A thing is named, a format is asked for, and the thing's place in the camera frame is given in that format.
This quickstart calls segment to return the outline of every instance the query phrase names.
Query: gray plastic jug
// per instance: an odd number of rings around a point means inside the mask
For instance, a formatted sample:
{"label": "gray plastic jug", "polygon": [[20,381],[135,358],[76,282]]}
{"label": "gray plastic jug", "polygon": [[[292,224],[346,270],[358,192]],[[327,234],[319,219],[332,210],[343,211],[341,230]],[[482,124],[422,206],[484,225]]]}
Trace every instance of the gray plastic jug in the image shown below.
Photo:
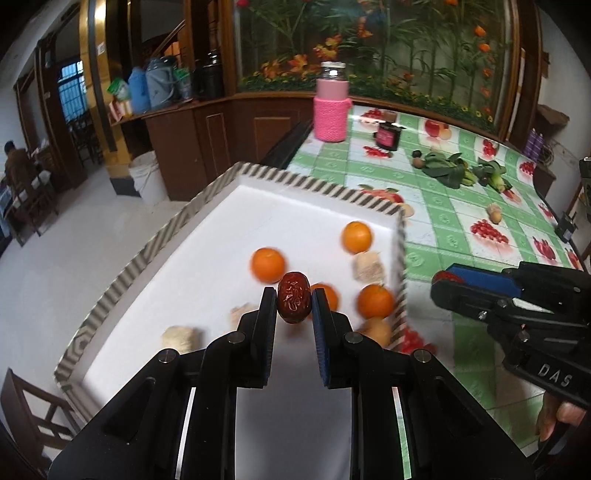
{"label": "gray plastic jug", "polygon": [[162,59],[151,59],[146,68],[146,81],[152,110],[172,104],[176,83],[172,66],[166,65]]}

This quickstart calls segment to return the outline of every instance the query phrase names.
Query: trash bin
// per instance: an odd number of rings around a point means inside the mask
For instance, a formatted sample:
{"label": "trash bin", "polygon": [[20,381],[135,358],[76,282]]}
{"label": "trash bin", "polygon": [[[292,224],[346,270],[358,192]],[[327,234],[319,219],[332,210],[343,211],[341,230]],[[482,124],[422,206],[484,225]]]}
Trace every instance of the trash bin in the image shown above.
{"label": "trash bin", "polygon": [[134,179],[135,189],[145,203],[154,206],[162,200],[168,200],[155,151],[135,157],[129,164],[129,174]]}

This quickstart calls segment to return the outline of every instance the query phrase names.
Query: glass display case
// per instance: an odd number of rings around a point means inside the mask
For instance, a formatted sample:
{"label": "glass display case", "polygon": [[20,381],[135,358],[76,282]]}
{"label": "glass display case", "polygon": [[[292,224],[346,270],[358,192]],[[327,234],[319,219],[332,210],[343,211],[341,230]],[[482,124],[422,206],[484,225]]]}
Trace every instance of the glass display case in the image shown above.
{"label": "glass display case", "polygon": [[512,0],[237,0],[240,91],[310,90],[326,60],[351,95],[496,132],[511,65]]}

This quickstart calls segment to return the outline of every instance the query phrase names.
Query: brown jacket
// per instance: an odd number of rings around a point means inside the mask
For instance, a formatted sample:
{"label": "brown jacket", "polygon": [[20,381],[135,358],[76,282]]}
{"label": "brown jacket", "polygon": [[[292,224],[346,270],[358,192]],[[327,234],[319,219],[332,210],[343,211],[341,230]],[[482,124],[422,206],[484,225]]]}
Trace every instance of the brown jacket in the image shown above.
{"label": "brown jacket", "polygon": [[29,159],[27,151],[24,148],[12,150],[8,153],[8,158],[4,164],[6,172],[6,183],[12,188],[12,191],[24,190],[27,179],[35,177],[35,167],[33,161]]}

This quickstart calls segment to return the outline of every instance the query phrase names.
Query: finger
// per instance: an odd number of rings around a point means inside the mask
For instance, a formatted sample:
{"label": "finger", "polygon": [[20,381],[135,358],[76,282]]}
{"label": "finger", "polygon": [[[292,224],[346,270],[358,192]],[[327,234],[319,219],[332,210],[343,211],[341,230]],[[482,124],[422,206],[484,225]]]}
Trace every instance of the finger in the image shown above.
{"label": "finger", "polygon": [[556,414],[560,407],[560,400],[544,393],[544,403],[538,415],[537,430],[540,432],[540,441],[545,442],[550,438],[556,426]]}
{"label": "finger", "polygon": [[563,402],[558,408],[558,412],[556,412],[556,418],[558,421],[578,427],[583,421],[585,413],[586,412],[582,408],[569,402]]}

